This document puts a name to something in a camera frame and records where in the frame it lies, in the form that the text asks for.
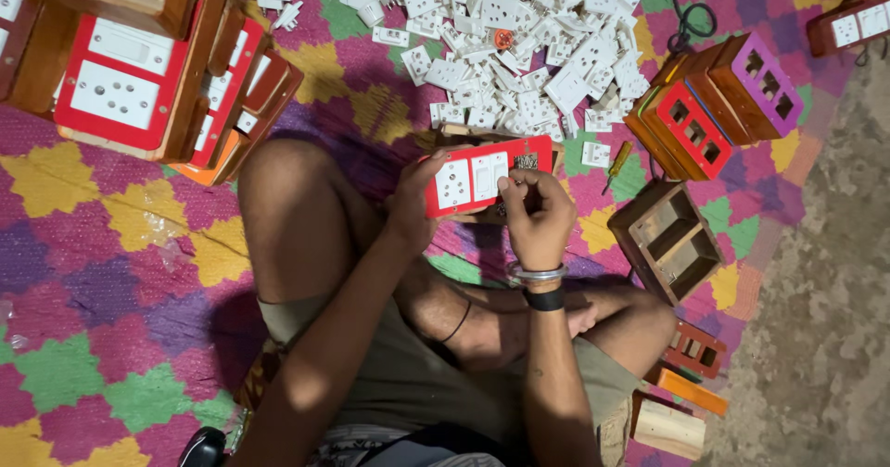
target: colorful mat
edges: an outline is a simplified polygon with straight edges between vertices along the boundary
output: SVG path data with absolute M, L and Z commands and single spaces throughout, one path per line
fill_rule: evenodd
M 373 44 L 352 9 L 301 1 L 298 29 L 275 37 L 306 79 L 276 130 L 325 146 L 364 194 L 382 199 L 401 166 L 429 146 L 428 134 L 411 132 L 429 126 L 427 104 L 444 93 L 413 86 L 404 50 Z M 808 56 L 805 23 L 838 0 L 682 1 L 705 1 L 718 14 L 719 36 L 700 45 L 756 29 L 807 101 L 787 138 L 739 148 L 719 180 L 690 184 L 728 265 L 677 313 L 733 351 L 782 228 L 804 215 L 801 186 L 852 57 Z M 638 14 L 642 69 L 652 77 L 676 18 L 669 0 L 642 0 Z M 401 10 L 386 14 L 386 26 L 403 23 Z M 441 42 L 412 44 L 443 54 Z M 235 421 L 230 393 L 265 337 L 234 187 L 196 186 L 163 166 L 64 142 L 52 125 L 10 109 L 0 109 L 0 131 L 0 311 L 13 311 L 0 326 L 5 461 L 173 465 L 198 427 Z M 649 179 L 648 154 L 637 143 L 614 190 L 600 196 L 605 170 L 579 162 L 581 144 L 593 139 L 618 146 L 634 138 L 622 126 L 566 142 L 561 179 L 580 214 L 568 264 L 577 276 L 626 275 L 605 224 Z M 505 243 L 496 227 L 444 224 L 429 255 L 453 277 L 496 281 Z M 629 462 L 689 463 L 636 443 Z

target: hand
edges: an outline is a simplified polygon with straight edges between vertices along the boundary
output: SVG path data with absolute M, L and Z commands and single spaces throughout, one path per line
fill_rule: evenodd
M 411 164 L 401 171 L 399 186 L 388 200 L 389 217 L 383 235 L 398 240 L 412 256 L 420 255 L 432 242 L 441 218 L 426 217 L 424 190 L 446 160 L 444 151 Z
M 550 271 L 562 264 L 578 211 L 556 177 L 534 169 L 514 169 L 497 180 L 506 205 L 506 226 L 513 253 L 530 272 Z

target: black wristband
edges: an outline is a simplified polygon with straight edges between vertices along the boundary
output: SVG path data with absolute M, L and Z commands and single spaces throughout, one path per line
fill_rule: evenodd
M 535 310 L 550 312 L 563 307 L 562 286 L 547 293 L 532 293 L 526 289 L 522 292 L 522 295 L 525 296 L 528 306 Z

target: knee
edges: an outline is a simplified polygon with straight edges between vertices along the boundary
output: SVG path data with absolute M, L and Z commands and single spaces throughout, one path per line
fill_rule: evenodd
M 662 299 L 632 286 L 621 287 L 629 298 L 629 305 L 640 321 L 644 323 L 646 330 L 653 337 L 663 340 L 665 347 L 671 342 L 676 332 L 676 314 L 674 308 Z
M 239 197 L 258 187 L 286 190 L 318 183 L 336 167 L 323 149 L 309 142 L 276 139 L 264 142 L 245 161 L 239 174 Z

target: silver bangle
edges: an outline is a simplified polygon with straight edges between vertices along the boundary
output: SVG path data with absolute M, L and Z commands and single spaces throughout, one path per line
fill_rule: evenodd
M 567 268 L 565 264 L 560 264 L 559 268 L 554 270 L 529 272 L 522 270 L 522 266 L 519 265 L 519 260 L 516 260 L 516 262 L 507 264 L 506 274 L 510 277 L 522 279 L 524 281 L 549 281 L 550 279 L 559 279 L 569 275 L 569 268 Z

